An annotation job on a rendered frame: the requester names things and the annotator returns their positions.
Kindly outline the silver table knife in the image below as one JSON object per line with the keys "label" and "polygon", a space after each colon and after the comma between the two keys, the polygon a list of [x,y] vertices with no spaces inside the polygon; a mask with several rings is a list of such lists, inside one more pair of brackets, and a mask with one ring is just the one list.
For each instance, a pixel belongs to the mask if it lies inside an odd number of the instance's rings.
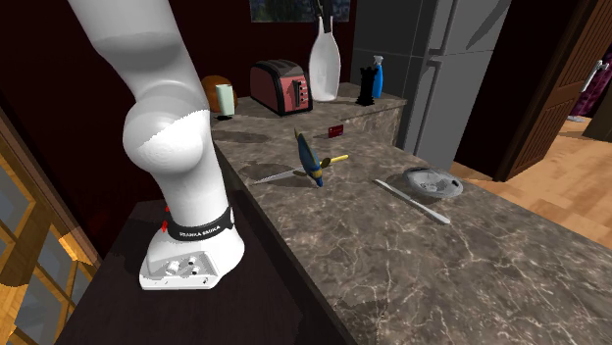
{"label": "silver table knife", "polygon": [[398,197],[400,197],[401,199],[403,199],[404,201],[406,201],[407,203],[411,204],[412,206],[414,206],[415,208],[419,209],[420,211],[422,211],[424,214],[426,214],[430,219],[434,220],[435,222],[439,222],[441,224],[450,224],[451,220],[448,219],[447,217],[437,213],[436,211],[420,204],[419,202],[415,201],[414,199],[412,199],[411,197],[409,197],[407,194],[405,194],[404,192],[400,191],[399,189],[389,185],[388,183],[379,180],[379,179],[374,179],[374,183],[376,183],[377,185],[387,189],[388,191],[394,193],[395,195],[397,195]]}

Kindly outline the dark robot stand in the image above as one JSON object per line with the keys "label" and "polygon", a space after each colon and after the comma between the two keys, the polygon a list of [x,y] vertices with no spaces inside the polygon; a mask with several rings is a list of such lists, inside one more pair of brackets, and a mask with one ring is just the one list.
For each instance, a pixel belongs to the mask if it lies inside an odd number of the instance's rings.
{"label": "dark robot stand", "polygon": [[214,288],[140,287],[146,247],[165,208],[141,202],[55,345],[357,345],[244,194],[230,201],[245,254]]}

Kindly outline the red toaster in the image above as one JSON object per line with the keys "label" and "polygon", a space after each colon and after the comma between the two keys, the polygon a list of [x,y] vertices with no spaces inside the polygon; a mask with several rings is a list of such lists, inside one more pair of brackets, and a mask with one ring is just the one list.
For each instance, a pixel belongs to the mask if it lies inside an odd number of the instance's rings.
{"label": "red toaster", "polygon": [[251,66],[250,96],[281,117],[313,109],[309,75],[285,59],[259,61]]}

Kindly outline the blue spray bottle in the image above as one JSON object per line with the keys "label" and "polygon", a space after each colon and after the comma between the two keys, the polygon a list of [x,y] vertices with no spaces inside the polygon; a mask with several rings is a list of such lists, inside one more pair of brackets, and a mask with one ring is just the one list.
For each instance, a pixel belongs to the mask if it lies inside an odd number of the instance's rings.
{"label": "blue spray bottle", "polygon": [[374,98],[380,98],[382,94],[382,89],[383,89],[383,67],[382,67],[383,56],[375,55],[374,59],[375,59],[375,67],[377,69],[377,72],[374,78],[372,96]]}

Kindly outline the blue and yellow fish figure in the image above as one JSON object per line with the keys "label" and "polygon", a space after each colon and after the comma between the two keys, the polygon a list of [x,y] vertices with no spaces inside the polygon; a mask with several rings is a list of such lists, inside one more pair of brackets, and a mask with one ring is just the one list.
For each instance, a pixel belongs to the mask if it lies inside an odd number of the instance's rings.
{"label": "blue and yellow fish figure", "polygon": [[322,187],[324,185],[323,169],[331,164],[332,159],[324,158],[320,161],[315,151],[308,144],[305,136],[297,130],[294,131],[294,134],[298,144],[298,153],[302,168],[308,176],[315,180],[319,187]]}

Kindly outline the grey plate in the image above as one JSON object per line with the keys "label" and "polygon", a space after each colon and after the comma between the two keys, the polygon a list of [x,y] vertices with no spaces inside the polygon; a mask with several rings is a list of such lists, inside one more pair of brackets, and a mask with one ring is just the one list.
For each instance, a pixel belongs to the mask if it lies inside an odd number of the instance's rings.
{"label": "grey plate", "polygon": [[425,167],[407,169],[403,173],[407,184],[417,193],[434,198],[452,198],[463,192],[460,179],[449,172]]}

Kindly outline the grey refrigerator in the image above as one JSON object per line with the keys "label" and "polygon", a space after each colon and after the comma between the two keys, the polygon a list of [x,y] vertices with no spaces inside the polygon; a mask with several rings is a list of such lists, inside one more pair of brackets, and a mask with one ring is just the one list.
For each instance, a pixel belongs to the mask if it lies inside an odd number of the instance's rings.
{"label": "grey refrigerator", "polygon": [[512,0],[356,0],[350,80],[381,56],[397,147],[450,169]]}

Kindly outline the dark wall picture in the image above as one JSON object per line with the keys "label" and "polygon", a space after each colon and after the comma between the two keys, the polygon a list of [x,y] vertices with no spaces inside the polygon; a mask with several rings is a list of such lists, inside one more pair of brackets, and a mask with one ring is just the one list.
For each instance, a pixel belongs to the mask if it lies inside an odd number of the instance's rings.
{"label": "dark wall picture", "polygon": [[349,20],[351,0],[249,0],[253,23],[308,23],[329,13],[335,22]]}

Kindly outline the pale green cup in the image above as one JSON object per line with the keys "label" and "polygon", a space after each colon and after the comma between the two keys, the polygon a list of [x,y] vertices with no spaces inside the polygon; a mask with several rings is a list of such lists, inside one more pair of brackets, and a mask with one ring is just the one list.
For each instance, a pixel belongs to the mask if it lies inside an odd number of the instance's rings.
{"label": "pale green cup", "polygon": [[230,84],[218,84],[216,86],[219,108],[223,116],[232,117],[234,115],[233,89]]}

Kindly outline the yellow-handled knife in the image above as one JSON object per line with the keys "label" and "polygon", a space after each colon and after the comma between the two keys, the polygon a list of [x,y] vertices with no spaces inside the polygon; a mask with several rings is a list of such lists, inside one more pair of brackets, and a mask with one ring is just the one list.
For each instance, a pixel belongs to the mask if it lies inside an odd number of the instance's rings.
{"label": "yellow-handled knife", "polygon": [[291,176],[296,175],[296,176],[308,176],[312,178],[317,183],[318,186],[322,186],[323,185],[323,169],[328,167],[330,164],[337,163],[343,160],[347,160],[348,158],[349,158],[348,155],[342,155],[342,156],[337,156],[333,158],[324,158],[319,164],[320,168],[315,172],[308,172],[304,168],[293,169],[290,171],[280,172],[274,175],[264,177],[260,180],[255,181],[255,184],[270,182],[273,180],[278,180],[278,179],[283,179],[283,178],[289,178]]}

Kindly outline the wooden-framed window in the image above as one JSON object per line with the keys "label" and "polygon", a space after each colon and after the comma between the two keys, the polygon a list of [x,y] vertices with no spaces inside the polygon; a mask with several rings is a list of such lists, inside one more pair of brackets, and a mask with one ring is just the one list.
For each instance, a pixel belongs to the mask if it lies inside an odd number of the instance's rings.
{"label": "wooden-framed window", "polygon": [[[102,259],[82,228],[36,162],[18,131],[0,108],[0,170],[16,185],[25,198],[25,211],[14,230],[0,220],[0,240],[6,249],[0,254],[0,343],[38,345],[17,326],[32,277],[60,303],[60,311],[52,318],[53,337],[58,338],[76,308],[72,299],[77,273],[91,280]],[[38,257],[46,237],[51,234],[70,257],[69,274],[61,284],[45,269]]]}

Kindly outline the white vase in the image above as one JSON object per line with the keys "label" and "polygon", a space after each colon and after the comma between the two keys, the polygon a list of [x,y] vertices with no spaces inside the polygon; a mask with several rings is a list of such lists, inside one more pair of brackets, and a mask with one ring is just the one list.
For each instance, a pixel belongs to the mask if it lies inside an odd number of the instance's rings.
{"label": "white vase", "polygon": [[325,32],[324,20],[318,16],[319,30],[309,58],[312,98],[318,102],[336,99],[341,70],[340,54],[332,31]]}

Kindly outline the brown wooden door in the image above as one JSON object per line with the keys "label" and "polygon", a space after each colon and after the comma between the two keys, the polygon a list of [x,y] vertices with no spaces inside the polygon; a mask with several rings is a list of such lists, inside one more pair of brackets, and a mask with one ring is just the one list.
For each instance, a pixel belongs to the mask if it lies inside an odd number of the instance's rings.
{"label": "brown wooden door", "polygon": [[612,0],[581,0],[492,177],[506,181],[541,161],[612,43]]}

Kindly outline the black chess rook figure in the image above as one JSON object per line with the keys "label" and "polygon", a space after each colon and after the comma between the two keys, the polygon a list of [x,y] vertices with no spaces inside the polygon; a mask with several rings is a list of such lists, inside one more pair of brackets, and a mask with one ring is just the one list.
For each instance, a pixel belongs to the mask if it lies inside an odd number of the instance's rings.
{"label": "black chess rook figure", "polygon": [[374,104],[373,86],[375,76],[378,70],[372,67],[361,68],[361,88],[360,94],[356,100],[356,104],[361,106],[370,106]]}

